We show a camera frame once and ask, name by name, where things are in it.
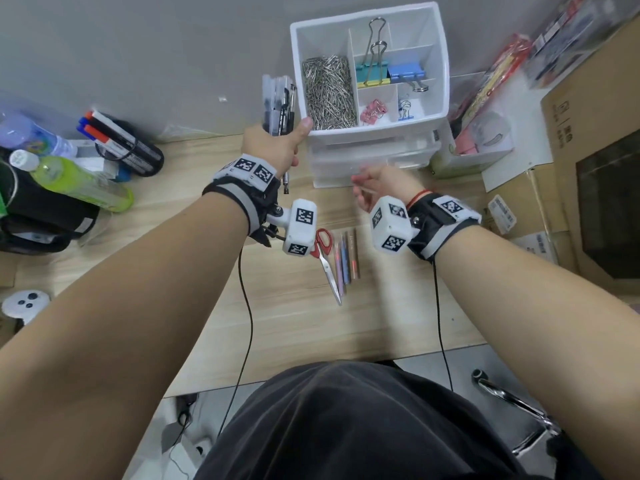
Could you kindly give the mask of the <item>person's left hand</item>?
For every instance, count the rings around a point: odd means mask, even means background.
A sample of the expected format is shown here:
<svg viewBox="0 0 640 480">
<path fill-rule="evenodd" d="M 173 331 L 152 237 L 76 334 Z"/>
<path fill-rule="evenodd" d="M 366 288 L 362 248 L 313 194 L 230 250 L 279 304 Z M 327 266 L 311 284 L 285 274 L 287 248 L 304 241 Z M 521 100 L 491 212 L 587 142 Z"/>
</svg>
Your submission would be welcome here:
<svg viewBox="0 0 640 480">
<path fill-rule="evenodd" d="M 299 165 L 298 147 L 291 147 L 291 133 L 284 136 L 271 136 L 260 125 L 244 130 L 241 145 L 243 153 L 270 163 L 276 169 L 278 178 L 281 178 L 290 168 Z"/>
</svg>

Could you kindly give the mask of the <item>person's right hand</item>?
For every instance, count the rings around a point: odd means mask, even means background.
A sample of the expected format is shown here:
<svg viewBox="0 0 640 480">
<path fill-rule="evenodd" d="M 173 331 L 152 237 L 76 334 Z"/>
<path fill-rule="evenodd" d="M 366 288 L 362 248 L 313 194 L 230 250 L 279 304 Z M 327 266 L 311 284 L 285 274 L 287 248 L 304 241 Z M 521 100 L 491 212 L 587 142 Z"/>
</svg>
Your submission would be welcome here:
<svg viewBox="0 0 640 480">
<path fill-rule="evenodd" d="M 370 167 L 380 167 L 380 197 L 397 198 L 407 209 L 423 196 L 432 193 L 432 190 L 423 186 L 418 179 L 403 169 L 393 166 Z"/>
</svg>

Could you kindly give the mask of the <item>bundle of black pens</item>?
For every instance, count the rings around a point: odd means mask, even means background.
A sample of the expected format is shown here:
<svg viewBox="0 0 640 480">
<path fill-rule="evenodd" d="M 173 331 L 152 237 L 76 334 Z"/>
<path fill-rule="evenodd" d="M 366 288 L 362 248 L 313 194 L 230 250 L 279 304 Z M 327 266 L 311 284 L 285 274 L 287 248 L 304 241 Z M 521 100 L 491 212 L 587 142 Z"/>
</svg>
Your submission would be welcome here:
<svg viewBox="0 0 640 480">
<path fill-rule="evenodd" d="M 262 128 L 271 136 L 288 135 L 294 128 L 297 87 L 288 76 L 262 76 L 264 119 Z"/>
</svg>

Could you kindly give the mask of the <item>person's right forearm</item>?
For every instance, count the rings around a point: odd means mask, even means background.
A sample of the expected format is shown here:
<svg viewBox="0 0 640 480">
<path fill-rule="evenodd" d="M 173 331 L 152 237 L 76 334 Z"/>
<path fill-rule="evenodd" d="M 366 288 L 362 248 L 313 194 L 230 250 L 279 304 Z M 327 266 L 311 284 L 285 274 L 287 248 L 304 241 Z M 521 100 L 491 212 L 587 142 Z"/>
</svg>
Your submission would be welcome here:
<svg viewBox="0 0 640 480">
<path fill-rule="evenodd" d="M 501 360 L 609 480 L 640 478 L 640 315 L 480 226 L 437 274 Z"/>
</svg>

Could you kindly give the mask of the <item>person's left forearm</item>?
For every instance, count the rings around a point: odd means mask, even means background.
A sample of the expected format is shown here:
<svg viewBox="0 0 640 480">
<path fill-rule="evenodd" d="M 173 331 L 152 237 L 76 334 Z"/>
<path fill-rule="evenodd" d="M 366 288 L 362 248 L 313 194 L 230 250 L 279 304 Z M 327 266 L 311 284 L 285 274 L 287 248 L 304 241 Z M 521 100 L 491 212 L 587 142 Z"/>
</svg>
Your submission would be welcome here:
<svg viewBox="0 0 640 480">
<path fill-rule="evenodd" d="M 235 201 L 207 193 L 0 348 L 0 480 L 122 480 L 247 230 Z"/>
</svg>

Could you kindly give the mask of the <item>white drawer organizer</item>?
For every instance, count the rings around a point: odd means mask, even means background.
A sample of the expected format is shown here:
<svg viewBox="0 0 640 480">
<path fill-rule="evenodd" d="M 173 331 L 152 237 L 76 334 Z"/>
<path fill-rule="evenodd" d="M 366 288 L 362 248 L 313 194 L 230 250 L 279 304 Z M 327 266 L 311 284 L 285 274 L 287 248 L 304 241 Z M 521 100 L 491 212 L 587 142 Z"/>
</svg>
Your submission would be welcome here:
<svg viewBox="0 0 640 480">
<path fill-rule="evenodd" d="M 369 22 L 383 17 L 387 24 L 389 64 L 419 63 L 429 86 L 415 93 L 405 83 L 371 88 L 357 87 L 356 63 L 365 53 Z M 312 57 L 341 55 L 348 58 L 355 95 L 357 126 L 311 131 L 307 155 L 316 187 L 347 186 L 360 167 L 389 163 L 401 168 L 425 167 L 441 147 L 437 131 L 444 124 L 450 103 L 447 41 L 436 2 L 388 7 L 292 23 L 290 26 L 295 79 L 299 87 L 300 116 L 307 114 L 302 63 Z M 360 113 L 374 99 L 388 113 L 373 126 L 364 126 Z M 397 121 L 398 100 L 412 103 L 413 120 Z"/>
</svg>

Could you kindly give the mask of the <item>pile of silver paper clips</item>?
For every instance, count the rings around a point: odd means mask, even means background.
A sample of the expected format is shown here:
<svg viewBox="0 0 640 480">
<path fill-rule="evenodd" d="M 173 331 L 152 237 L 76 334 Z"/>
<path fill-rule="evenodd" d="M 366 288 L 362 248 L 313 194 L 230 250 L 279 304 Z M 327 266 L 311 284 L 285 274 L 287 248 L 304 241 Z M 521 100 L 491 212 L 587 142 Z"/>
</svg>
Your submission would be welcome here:
<svg viewBox="0 0 640 480">
<path fill-rule="evenodd" d="M 302 63 L 308 116 L 315 130 L 357 126 L 355 95 L 348 58 L 312 57 Z"/>
</svg>

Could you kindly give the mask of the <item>small pink binder clips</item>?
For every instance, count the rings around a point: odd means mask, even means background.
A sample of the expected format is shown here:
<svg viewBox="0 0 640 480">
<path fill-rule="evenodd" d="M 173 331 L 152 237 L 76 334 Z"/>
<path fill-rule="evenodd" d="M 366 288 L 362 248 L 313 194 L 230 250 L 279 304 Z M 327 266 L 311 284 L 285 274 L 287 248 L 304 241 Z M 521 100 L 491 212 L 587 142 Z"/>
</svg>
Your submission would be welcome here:
<svg viewBox="0 0 640 480">
<path fill-rule="evenodd" d="M 386 104 L 376 98 L 366 105 L 360 113 L 359 120 L 364 126 L 373 126 L 387 113 Z"/>
</svg>

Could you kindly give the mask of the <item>large yellow binder clip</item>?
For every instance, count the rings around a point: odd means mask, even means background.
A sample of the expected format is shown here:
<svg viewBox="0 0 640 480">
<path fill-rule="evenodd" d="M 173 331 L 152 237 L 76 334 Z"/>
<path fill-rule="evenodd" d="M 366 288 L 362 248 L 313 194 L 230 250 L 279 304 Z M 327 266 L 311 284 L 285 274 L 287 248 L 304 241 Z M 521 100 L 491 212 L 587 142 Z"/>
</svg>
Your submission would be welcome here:
<svg viewBox="0 0 640 480">
<path fill-rule="evenodd" d="M 387 42 L 373 43 L 356 65 L 356 83 L 359 89 L 387 85 L 390 83 L 387 73 L 388 61 L 385 59 Z"/>
</svg>

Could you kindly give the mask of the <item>large teal binder clip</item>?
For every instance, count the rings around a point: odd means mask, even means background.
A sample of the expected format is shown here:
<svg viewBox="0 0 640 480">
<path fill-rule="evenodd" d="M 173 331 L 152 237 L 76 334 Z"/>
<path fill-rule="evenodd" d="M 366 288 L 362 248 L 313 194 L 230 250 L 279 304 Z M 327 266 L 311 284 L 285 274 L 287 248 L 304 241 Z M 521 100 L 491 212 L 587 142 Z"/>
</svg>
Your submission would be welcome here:
<svg viewBox="0 0 640 480">
<path fill-rule="evenodd" d="M 388 42 L 383 39 L 383 30 L 386 24 L 387 21 L 383 17 L 373 18 L 369 22 L 370 37 L 365 47 L 365 53 L 355 66 L 358 88 L 390 84 L 388 61 L 385 60 Z"/>
</svg>

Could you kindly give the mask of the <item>pink pen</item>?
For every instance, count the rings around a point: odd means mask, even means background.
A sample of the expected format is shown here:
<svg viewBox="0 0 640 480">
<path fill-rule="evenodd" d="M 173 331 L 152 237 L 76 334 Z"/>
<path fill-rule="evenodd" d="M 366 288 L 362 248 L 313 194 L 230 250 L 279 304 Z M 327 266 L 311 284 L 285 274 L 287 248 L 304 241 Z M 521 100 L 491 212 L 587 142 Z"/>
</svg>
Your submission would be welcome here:
<svg viewBox="0 0 640 480">
<path fill-rule="evenodd" d="M 344 290 L 345 283 L 344 283 L 344 276 L 343 276 L 342 252 L 341 252 L 340 242 L 334 242 L 333 255 L 334 255 L 334 264 L 335 264 L 335 273 L 336 273 L 338 292 L 341 300 L 345 294 L 345 290 Z"/>
</svg>

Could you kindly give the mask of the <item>white tray with pink item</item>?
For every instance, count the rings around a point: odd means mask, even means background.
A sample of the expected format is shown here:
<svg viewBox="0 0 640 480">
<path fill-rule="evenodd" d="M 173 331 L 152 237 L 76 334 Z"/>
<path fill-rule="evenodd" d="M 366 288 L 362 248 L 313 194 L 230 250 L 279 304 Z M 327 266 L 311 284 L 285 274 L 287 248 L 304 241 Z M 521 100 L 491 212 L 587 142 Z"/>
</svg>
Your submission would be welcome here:
<svg viewBox="0 0 640 480">
<path fill-rule="evenodd" d="M 508 120 L 495 111 L 480 114 L 457 138 L 445 123 L 439 136 L 441 149 L 429 165 L 441 180 L 480 174 L 515 148 Z"/>
</svg>

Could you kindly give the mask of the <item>black pen case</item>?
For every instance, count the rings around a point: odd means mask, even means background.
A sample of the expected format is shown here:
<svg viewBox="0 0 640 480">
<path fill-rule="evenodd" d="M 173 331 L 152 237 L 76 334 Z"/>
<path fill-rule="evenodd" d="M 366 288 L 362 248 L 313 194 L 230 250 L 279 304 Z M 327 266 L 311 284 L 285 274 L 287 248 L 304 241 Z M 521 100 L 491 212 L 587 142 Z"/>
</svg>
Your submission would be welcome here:
<svg viewBox="0 0 640 480">
<path fill-rule="evenodd" d="M 140 132 L 127 121 L 115 120 L 115 123 L 134 137 L 133 143 L 126 143 L 124 147 L 131 149 L 126 156 L 116 156 L 100 145 L 94 143 L 95 149 L 101 157 L 116 162 L 120 167 L 128 169 L 139 177 L 153 177 L 164 167 L 164 154 L 158 147 L 149 144 L 144 138 L 140 139 Z"/>
</svg>

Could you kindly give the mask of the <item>white paper sheet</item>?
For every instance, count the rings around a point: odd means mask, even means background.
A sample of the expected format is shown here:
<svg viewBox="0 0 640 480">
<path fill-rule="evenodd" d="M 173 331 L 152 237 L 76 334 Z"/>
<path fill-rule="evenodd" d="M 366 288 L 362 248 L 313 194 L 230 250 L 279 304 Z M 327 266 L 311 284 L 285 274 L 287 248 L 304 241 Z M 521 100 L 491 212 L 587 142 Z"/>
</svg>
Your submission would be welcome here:
<svg viewBox="0 0 640 480">
<path fill-rule="evenodd" d="M 541 100 L 549 89 L 532 89 L 519 69 L 501 85 L 494 96 L 509 122 L 514 149 L 482 172 L 486 192 L 517 177 L 524 171 L 553 162 Z"/>
</svg>

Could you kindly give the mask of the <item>small cardboard box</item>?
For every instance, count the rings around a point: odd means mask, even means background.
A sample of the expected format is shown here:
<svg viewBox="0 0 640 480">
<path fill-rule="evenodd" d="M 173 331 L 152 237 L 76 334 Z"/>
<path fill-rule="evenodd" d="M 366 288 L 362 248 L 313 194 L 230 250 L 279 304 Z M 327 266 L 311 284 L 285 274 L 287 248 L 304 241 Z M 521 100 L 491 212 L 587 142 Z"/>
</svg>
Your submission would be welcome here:
<svg viewBox="0 0 640 480">
<path fill-rule="evenodd" d="M 526 170 L 487 193 L 483 225 L 548 262 L 578 273 L 553 163 Z"/>
</svg>

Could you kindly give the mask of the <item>red plastic packet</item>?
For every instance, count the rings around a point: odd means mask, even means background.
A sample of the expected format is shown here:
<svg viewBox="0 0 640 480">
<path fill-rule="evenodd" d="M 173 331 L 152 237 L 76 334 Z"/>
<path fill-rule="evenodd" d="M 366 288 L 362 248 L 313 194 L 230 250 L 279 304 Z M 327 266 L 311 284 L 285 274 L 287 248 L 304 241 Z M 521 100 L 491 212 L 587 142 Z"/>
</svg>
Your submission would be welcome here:
<svg viewBox="0 0 640 480">
<path fill-rule="evenodd" d="M 458 138 L 489 102 L 501 85 L 519 69 L 532 49 L 532 40 L 524 34 L 514 34 L 507 45 L 468 92 L 457 110 L 449 118 L 454 139 Z"/>
</svg>

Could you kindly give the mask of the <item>red capped marker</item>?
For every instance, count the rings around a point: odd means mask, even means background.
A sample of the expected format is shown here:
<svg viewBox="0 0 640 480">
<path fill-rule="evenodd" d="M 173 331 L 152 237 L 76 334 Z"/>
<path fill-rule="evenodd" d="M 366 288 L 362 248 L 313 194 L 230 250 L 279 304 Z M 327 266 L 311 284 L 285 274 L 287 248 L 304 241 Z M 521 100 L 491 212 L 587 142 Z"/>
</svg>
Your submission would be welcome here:
<svg viewBox="0 0 640 480">
<path fill-rule="evenodd" d="M 88 111 L 84 114 L 84 120 L 86 120 L 86 124 L 98 130 L 109 139 L 112 139 L 123 148 L 128 146 L 140 152 L 148 153 L 149 151 L 148 147 L 144 145 L 144 143 L 139 142 L 135 137 L 133 129 L 128 128 L 127 125 L 123 123 L 110 119 L 100 112 Z"/>
<path fill-rule="evenodd" d="M 117 158 L 124 158 L 133 151 L 133 145 L 123 137 L 113 136 L 109 132 L 105 133 L 91 125 L 82 123 L 78 126 L 78 130 L 82 130 L 83 133 L 92 137 L 94 142 Z"/>
</svg>

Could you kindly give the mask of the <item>blue capped marker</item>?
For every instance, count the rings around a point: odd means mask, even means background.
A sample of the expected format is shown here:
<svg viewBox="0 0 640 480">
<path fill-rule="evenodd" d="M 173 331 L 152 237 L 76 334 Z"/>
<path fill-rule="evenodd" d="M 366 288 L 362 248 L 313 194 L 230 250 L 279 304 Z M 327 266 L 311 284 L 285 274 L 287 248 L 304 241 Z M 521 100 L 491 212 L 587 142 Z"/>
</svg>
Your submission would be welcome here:
<svg viewBox="0 0 640 480">
<path fill-rule="evenodd" d="M 101 130 L 99 124 L 92 120 L 81 118 L 77 130 L 103 148 L 105 154 L 110 153 L 116 159 L 123 159 L 131 152 L 130 147 L 117 137 L 110 135 L 109 131 Z"/>
</svg>

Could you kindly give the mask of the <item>green drink bottle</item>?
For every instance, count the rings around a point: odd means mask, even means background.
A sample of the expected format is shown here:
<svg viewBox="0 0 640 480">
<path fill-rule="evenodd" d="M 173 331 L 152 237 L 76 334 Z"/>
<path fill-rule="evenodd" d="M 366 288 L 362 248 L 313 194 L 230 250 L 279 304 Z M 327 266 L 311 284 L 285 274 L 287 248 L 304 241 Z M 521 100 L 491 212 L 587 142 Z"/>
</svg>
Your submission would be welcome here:
<svg viewBox="0 0 640 480">
<path fill-rule="evenodd" d="M 28 172 L 44 189 L 91 203 L 110 212 L 124 212 L 134 204 L 133 193 L 126 186 L 86 170 L 75 162 L 59 157 L 39 157 L 25 150 L 9 156 L 15 169 Z"/>
</svg>

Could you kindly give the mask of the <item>person's black clothing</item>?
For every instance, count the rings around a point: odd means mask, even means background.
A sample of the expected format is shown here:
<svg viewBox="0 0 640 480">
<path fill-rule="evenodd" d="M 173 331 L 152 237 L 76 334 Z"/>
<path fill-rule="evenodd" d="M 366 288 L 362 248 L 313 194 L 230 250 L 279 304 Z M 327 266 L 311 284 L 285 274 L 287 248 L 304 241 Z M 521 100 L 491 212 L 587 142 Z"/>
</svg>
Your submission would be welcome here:
<svg viewBox="0 0 640 480">
<path fill-rule="evenodd" d="M 256 389 L 193 480 L 602 480 L 571 442 L 555 448 L 554 479 L 528 474 L 446 387 L 380 363 L 319 362 Z"/>
</svg>

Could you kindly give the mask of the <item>large cardboard box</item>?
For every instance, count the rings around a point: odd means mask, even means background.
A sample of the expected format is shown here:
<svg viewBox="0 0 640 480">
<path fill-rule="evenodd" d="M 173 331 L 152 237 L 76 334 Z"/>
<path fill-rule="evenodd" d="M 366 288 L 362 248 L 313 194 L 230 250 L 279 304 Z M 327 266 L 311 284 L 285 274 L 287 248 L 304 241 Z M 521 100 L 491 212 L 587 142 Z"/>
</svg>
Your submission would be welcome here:
<svg viewBox="0 0 640 480">
<path fill-rule="evenodd" d="M 579 274 L 640 297 L 640 14 L 541 108 Z"/>
</svg>

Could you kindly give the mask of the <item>clear plastic stationery packets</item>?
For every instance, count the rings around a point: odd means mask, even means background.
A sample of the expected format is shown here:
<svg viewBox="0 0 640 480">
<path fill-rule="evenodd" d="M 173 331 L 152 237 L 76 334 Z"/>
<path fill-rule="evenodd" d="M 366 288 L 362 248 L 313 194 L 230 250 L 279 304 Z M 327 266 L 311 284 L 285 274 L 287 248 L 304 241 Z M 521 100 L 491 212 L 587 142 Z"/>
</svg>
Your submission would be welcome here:
<svg viewBox="0 0 640 480">
<path fill-rule="evenodd" d="M 640 11 L 640 0 L 565 0 L 532 42 L 523 65 L 531 89 L 547 88 Z"/>
</svg>

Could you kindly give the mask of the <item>chrome chair base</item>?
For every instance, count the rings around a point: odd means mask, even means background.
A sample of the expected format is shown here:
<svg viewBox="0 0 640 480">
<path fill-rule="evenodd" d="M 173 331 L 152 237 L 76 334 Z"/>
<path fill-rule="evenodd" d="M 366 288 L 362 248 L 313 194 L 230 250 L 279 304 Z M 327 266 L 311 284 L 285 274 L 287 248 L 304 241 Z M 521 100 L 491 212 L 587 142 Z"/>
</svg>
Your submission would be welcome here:
<svg viewBox="0 0 640 480">
<path fill-rule="evenodd" d="M 502 400 L 508 405 L 532 416 L 534 420 L 539 423 L 540 426 L 537 430 L 528 434 L 519 444 L 516 445 L 516 447 L 512 449 L 513 455 L 517 458 L 520 458 L 525 453 L 532 450 L 532 448 L 540 443 L 542 439 L 545 439 L 546 437 L 551 438 L 559 436 L 562 433 L 562 429 L 559 427 L 558 423 L 551 418 L 551 416 L 548 416 L 544 411 L 524 402 L 521 398 L 512 394 L 510 391 L 491 382 L 485 371 L 481 369 L 473 370 L 471 373 L 471 379 L 478 388 Z"/>
</svg>

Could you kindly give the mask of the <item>clear bottle blue label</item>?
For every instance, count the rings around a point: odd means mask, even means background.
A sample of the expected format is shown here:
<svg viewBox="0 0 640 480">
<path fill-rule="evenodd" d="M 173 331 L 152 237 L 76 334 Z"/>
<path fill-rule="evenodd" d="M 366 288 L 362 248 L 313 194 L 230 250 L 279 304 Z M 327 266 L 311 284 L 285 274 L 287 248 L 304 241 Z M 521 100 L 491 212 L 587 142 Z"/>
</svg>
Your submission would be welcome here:
<svg viewBox="0 0 640 480">
<path fill-rule="evenodd" d="M 9 150 L 25 150 L 37 156 L 54 155 L 68 159 L 77 156 L 77 147 L 20 112 L 0 109 L 0 146 Z"/>
</svg>

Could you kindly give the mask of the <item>black bag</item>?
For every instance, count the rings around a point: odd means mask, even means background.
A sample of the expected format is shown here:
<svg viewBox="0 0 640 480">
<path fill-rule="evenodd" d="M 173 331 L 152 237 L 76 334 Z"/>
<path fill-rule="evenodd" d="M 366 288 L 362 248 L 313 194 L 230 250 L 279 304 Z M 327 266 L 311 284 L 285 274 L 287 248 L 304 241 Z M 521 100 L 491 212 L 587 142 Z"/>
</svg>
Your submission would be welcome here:
<svg viewBox="0 0 640 480">
<path fill-rule="evenodd" d="M 38 185 L 0 159 L 0 251 L 42 256 L 66 250 L 89 233 L 100 208 Z"/>
</svg>

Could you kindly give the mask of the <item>white round controller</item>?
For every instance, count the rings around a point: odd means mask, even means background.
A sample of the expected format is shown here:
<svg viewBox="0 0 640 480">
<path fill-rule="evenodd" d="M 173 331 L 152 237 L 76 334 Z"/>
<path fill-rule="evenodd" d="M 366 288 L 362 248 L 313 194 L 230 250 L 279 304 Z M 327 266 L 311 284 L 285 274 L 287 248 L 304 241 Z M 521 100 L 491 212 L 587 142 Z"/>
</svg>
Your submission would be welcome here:
<svg viewBox="0 0 640 480">
<path fill-rule="evenodd" d="M 0 305 L 0 311 L 12 319 L 23 322 L 24 325 L 32 322 L 51 302 L 51 297 L 41 290 L 21 290 L 5 298 Z"/>
</svg>

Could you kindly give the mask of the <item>red handled scissors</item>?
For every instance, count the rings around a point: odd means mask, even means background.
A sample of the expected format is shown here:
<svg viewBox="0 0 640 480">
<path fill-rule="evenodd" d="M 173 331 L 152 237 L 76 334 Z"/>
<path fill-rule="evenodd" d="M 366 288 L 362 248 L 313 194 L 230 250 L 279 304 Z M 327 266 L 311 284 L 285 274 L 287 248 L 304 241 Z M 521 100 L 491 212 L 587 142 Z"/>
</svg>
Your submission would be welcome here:
<svg viewBox="0 0 640 480">
<path fill-rule="evenodd" d="M 310 255 L 313 256 L 314 258 L 319 259 L 320 263 L 323 266 L 324 274 L 331 288 L 331 291 L 334 295 L 334 298 L 338 306 L 341 306 L 342 298 L 340 297 L 338 284 L 336 282 L 331 265 L 328 261 L 328 257 L 331 255 L 332 248 L 333 248 L 333 237 L 331 232 L 325 228 L 318 228 L 316 231 L 314 248 L 310 252 Z"/>
</svg>

